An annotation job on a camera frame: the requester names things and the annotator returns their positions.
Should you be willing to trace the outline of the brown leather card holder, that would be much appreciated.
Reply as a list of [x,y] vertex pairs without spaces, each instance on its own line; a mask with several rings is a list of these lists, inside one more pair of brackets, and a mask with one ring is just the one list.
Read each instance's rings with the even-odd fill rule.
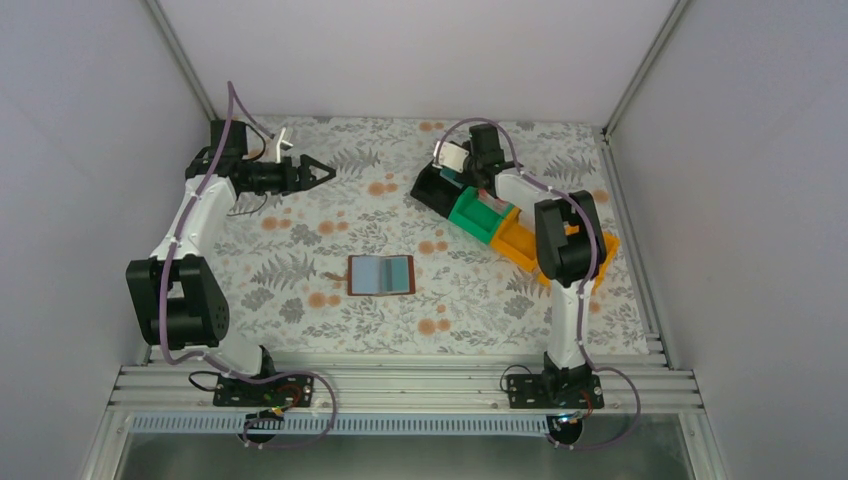
[[405,296],[416,293],[412,255],[350,255],[344,274],[322,276],[346,286],[351,297]]

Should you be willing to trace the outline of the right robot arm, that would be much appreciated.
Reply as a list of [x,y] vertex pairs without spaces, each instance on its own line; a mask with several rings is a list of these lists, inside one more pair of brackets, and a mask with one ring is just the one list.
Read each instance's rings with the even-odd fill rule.
[[543,183],[519,162],[505,129],[482,117],[467,120],[470,154],[462,174],[532,215],[537,262],[550,282],[551,337],[540,373],[544,399],[565,407],[589,388],[594,364],[586,351],[591,290],[607,249],[592,194],[565,193]]

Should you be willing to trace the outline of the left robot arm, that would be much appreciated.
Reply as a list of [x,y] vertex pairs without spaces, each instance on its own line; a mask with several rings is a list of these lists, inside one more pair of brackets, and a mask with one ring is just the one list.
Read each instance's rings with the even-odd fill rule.
[[170,365],[199,360],[226,377],[255,405],[270,402],[278,377],[266,347],[230,330],[230,308],[207,256],[230,210],[244,193],[285,196],[335,178],[335,168],[302,154],[286,155],[286,131],[271,139],[271,162],[250,156],[251,125],[213,120],[210,140],[185,170],[184,194],[163,240],[126,269],[144,341]]

